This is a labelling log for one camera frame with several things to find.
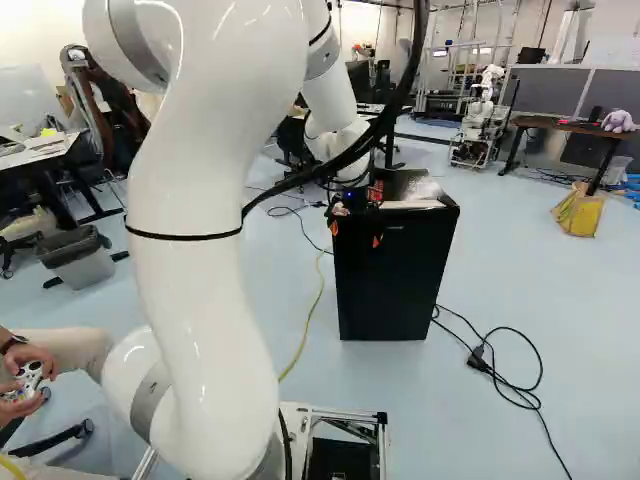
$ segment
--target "gray bin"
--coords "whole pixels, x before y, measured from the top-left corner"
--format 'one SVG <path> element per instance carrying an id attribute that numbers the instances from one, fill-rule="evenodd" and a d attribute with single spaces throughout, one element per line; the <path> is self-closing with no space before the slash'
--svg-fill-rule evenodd
<path id="1" fill-rule="evenodd" d="M 49 270 L 56 272 L 74 290 L 106 280 L 115 273 L 115 263 L 105 248 L 109 239 L 93 225 L 45 238 L 36 255 Z"/>

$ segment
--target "plush toy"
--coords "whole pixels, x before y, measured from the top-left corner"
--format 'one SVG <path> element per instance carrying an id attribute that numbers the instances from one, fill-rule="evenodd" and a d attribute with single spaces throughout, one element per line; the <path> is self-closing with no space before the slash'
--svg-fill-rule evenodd
<path id="1" fill-rule="evenodd" d="M 602 128 L 607 132 L 622 133 L 635 132 L 636 126 L 633 123 L 631 114 L 624 110 L 614 110 L 602 122 Z"/>

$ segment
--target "black box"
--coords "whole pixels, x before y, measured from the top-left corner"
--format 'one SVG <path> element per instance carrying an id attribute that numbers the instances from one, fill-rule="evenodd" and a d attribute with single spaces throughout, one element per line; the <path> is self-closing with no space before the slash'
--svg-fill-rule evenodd
<path id="1" fill-rule="evenodd" d="M 460 209 L 427 170 L 372 177 L 330 216 L 340 338 L 424 340 Z"/>

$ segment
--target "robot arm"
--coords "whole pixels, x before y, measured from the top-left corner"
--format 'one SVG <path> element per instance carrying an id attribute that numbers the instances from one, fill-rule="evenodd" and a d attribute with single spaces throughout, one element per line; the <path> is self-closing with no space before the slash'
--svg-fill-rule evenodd
<path id="1" fill-rule="evenodd" d="M 309 55 L 302 95 L 311 110 L 305 140 L 314 157 L 326 162 L 350 147 L 369 128 L 358 116 L 340 43 L 324 1 L 303 0 L 307 20 Z M 342 181 L 357 178 L 368 167 L 361 158 L 338 172 Z"/>
<path id="2" fill-rule="evenodd" d="M 304 16 L 297 0 L 85 2 L 96 61 L 129 86 L 166 90 L 128 180 L 149 327 L 113 349 L 102 383 L 135 431 L 196 480 L 249 477 L 279 430 L 277 380 L 238 259 L 251 162 L 301 88 L 318 157 L 367 127 L 324 0 L 302 7 Z M 263 53 L 237 54 L 248 51 Z"/>

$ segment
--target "yellow cable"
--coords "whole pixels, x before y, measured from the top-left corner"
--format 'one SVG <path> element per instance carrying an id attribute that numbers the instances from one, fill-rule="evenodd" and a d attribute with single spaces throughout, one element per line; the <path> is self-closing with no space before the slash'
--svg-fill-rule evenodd
<path id="1" fill-rule="evenodd" d="M 5 455 L 0 455 L 0 466 L 9 470 L 17 480 L 29 480 L 22 470 Z"/>
<path id="2" fill-rule="evenodd" d="M 298 346 L 298 350 L 296 351 L 296 354 L 293 356 L 293 359 L 291 359 L 291 362 L 289 362 L 289 365 L 287 365 L 287 368 L 285 368 L 280 374 L 280 376 L 278 377 L 278 382 L 282 382 L 285 378 L 287 378 L 287 375 L 291 373 L 291 370 L 293 370 L 293 368 L 296 366 L 296 363 L 298 363 L 298 360 L 300 360 L 300 356 L 302 355 L 302 352 L 304 351 L 304 347 L 307 344 L 307 337 L 309 336 L 309 324 L 311 323 L 311 317 L 313 317 L 313 312 L 316 310 L 316 307 L 318 306 L 318 302 L 320 302 L 320 299 L 322 298 L 322 294 L 324 293 L 324 275 L 322 274 L 322 270 L 320 270 L 320 259 L 325 253 L 326 252 L 323 250 L 322 252 L 320 252 L 318 257 L 316 258 L 316 272 L 318 272 L 318 275 L 320 276 L 320 291 L 318 292 L 316 299 L 314 300 L 313 304 L 311 305 L 311 308 L 309 309 L 309 314 L 307 315 L 307 322 L 304 325 L 304 333 L 302 334 L 302 340 L 300 340 L 300 345 Z"/>

